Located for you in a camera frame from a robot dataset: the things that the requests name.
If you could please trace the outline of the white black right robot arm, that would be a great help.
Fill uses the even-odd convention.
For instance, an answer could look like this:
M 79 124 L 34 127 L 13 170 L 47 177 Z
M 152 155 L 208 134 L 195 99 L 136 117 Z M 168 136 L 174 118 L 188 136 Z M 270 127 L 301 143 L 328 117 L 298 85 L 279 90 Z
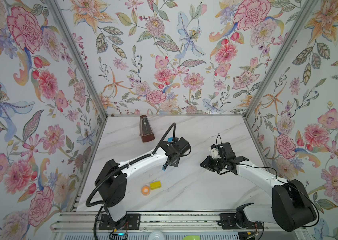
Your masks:
M 259 167 L 244 156 L 236 156 L 231 144 L 211 145 L 210 155 L 200 166 L 219 175 L 232 173 L 247 179 L 271 197 L 271 204 L 246 203 L 236 208 L 232 222 L 241 229 L 256 223 L 277 224 L 286 232 L 313 227 L 319 222 L 319 211 L 298 180 L 286 180 L 275 169 Z

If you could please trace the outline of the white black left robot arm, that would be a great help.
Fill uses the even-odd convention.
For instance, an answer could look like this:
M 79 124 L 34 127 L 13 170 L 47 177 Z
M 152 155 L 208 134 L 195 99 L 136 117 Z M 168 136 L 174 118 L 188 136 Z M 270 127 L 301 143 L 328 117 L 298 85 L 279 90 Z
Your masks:
M 127 183 L 156 167 L 178 167 L 180 159 L 191 152 L 191 145 L 183 137 L 172 142 L 161 141 L 152 151 L 135 159 L 117 163 L 108 161 L 95 181 L 95 188 L 86 200 L 87 207 L 101 205 L 114 222 L 126 218 L 122 204 Z

